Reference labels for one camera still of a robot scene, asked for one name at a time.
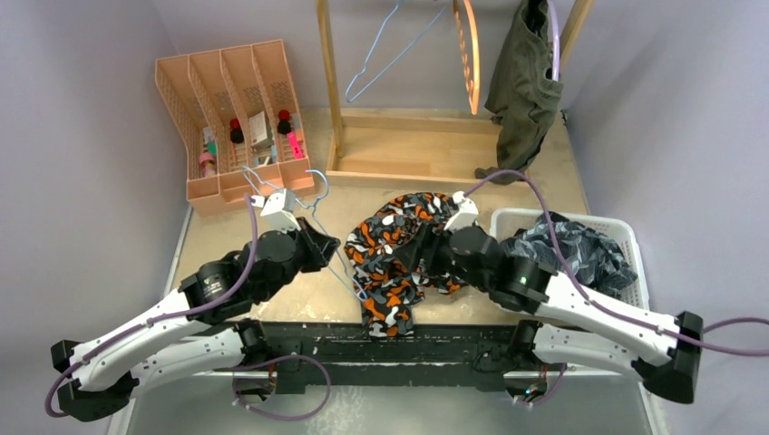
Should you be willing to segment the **orange camouflage shorts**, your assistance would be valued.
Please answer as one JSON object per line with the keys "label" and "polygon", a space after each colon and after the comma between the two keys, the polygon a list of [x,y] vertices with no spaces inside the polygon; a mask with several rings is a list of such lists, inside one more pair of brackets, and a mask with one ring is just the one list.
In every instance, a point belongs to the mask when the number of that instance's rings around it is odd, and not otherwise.
{"label": "orange camouflage shorts", "polygon": [[444,273],[427,275],[408,270],[394,250],[409,242],[423,222],[443,227],[458,210],[452,197],[438,192],[414,192],[393,198],[348,235],[344,252],[353,280],[365,291],[362,325],[372,339],[405,337],[414,333],[413,307],[426,289],[451,295],[468,284]]}

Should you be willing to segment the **grey leaf pattern shorts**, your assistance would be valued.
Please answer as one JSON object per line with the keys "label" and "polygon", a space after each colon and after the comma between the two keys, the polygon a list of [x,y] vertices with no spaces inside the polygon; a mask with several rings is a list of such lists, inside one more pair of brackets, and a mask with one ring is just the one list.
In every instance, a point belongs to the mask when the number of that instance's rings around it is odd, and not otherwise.
{"label": "grey leaf pattern shorts", "polygon": [[[638,273],[612,237],[556,212],[550,214],[550,219],[561,253],[581,285],[618,298],[626,287],[636,283]],[[533,227],[502,240],[501,246],[509,256],[526,257],[563,270],[543,215],[537,216]]]}

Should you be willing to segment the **orange hanger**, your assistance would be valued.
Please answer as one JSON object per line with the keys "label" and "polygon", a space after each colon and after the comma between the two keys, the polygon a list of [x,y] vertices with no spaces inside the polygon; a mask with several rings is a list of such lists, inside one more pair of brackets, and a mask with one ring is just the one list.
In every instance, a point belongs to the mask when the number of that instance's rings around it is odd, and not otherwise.
{"label": "orange hanger", "polygon": [[459,37],[462,73],[470,112],[472,115],[476,115],[479,110],[481,92],[481,56],[478,25],[470,0],[453,0],[452,12]]}

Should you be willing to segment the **light blue hanger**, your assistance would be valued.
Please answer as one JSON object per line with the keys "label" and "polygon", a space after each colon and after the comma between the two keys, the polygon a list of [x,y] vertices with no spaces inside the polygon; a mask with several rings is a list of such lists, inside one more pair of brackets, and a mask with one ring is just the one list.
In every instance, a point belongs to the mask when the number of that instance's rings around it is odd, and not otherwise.
{"label": "light blue hanger", "polygon": [[428,8],[429,12],[433,12],[430,20],[421,27],[415,28],[412,34],[407,34],[398,43],[394,40],[396,32],[394,22],[401,15],[414,8],[408,4],[409,1],[395,1],[392,8],[376,27],[376,32],[359,68],[351,76],[345,87],[343,93],[345,102],[357,102],[382,81],[383,77],[391,72],[433,30],[450,9],[448,1],[436,1],[437,6]]}

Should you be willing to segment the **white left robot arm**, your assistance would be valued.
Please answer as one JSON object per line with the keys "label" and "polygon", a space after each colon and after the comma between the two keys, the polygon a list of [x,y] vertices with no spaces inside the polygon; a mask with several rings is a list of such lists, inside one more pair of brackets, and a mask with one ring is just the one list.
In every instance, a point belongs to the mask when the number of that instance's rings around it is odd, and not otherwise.
{"label": "white left robot arm", "polygon": [[54,344],[51,359],[59,376],[46,393],[46,414],[97,421],[180,378],[257,371],[285,361],[260,322],[235,318],[269,301],[297,275],[326,268],[340,241],[303,217],[264,233],[253,224],[251,236],[126,324],[89,342]]}

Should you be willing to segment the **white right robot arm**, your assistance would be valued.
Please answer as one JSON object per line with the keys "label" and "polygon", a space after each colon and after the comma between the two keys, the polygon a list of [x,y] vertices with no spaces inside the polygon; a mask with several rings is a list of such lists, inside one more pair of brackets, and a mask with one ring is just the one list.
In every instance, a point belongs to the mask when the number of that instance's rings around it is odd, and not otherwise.
{"label": "white right robot arm", "polygon": [[481,290],[500,308],[560,321],[519,323],[509,345],[522,369],[536,363],[577,364],[623,374],[658,397],[691,404],[702,351],[703,320],[626,304],[573,283],[554,268],[513,256],[480,227],[456,231],[423,225],[393,251],[409,271],[447,273]]}

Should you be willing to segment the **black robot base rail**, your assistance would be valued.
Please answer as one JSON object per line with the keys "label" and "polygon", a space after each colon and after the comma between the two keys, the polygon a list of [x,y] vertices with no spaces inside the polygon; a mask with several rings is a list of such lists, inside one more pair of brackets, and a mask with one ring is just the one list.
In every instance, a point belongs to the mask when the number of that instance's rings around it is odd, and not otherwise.
{"label": "black robot base rail", "polygon": [[565,370],[533,354],[534,321],[516,326],[418,324],[406,337],[372,339],[357,324],[242,322],[235,362],[224,370],[264,372],[279,394],[308,386],[468,387],[538,397]]}

